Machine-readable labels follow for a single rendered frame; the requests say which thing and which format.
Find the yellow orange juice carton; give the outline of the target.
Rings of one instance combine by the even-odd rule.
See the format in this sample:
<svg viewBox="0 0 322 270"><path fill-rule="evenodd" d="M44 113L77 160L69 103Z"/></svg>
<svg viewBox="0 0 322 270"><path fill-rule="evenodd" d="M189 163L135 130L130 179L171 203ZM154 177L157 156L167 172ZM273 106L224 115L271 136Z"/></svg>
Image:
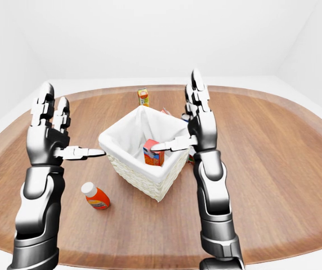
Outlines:
<svg viewBox="0 0 322 270"><path fill-rule="evenodd" d="M140 105L149 107L149 94L146 88L137 90L138 101Z"/></svg>

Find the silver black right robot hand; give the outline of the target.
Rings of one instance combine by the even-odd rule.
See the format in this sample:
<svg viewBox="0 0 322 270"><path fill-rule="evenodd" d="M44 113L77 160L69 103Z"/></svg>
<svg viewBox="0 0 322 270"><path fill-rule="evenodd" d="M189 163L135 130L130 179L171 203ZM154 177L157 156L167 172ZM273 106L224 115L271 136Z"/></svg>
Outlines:
<svg viewBox="0 0 322 270"><path fill-rule="evenodd" d="M193 146L195 151L213 150L217 147L217 127L207 86L197 68L191 73L191 83L185 87L185 115L189 117L189 134L162 142L151 147L151 151L180 151Z"/></svg>

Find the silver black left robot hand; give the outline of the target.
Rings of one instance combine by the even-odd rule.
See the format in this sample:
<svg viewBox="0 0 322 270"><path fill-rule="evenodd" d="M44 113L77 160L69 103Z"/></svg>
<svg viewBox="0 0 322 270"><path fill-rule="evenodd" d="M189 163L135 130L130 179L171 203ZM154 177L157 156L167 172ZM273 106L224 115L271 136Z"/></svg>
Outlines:
<svg viewBox="0 0 322 270"><path fill-rule="evenodd" d="M39 95L34 99L31 109L32 120L26 139L31 165L61 165L63 160L104 156L106 152L100 149L69 145L69 101L62 97L57 108L54 108L54 104L53 86L45 82L39 88Z"/></svg>

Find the white wicker basket with lining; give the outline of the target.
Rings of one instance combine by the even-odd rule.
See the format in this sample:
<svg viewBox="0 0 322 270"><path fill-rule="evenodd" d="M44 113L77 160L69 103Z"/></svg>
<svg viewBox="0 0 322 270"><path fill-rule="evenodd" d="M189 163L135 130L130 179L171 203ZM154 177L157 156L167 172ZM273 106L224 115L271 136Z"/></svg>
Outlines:
<svg viewBox="0 0 322 270"><path fill-rule="evenodd" d="M115 171L128 183L160 202L184 167L189 151L166 151L162 166L147 165L143 146L148 139L171 141L189 136L187 123L163 112L139 106L99 135Z"/></svg>

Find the red orange printed carton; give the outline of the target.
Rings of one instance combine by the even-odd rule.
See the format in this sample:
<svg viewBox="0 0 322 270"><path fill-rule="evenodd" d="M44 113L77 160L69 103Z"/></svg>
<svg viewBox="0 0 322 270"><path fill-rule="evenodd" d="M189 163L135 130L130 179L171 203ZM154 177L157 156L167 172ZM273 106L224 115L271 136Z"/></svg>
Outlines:
<svg viewBox="0 0 322 270"><path fill-rule="evenodd" d="M164 151L151 151L151 147L157 145L159 142L148 139L144 146L145 163L148 165L162 166L164 163Z"/></svg>

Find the orange bottle with white cap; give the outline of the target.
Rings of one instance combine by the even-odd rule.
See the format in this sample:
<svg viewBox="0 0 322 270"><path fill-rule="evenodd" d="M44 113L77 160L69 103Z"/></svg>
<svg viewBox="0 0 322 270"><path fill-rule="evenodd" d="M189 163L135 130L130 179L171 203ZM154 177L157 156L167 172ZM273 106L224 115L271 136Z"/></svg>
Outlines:
<svg viewBox="0 0 322 270"><path fill-rule="evenodd" d="M95 209L107 209L110 206L110 199L92 182L86 182L81 187L81 191L86 196L88 203Z"/></svg>

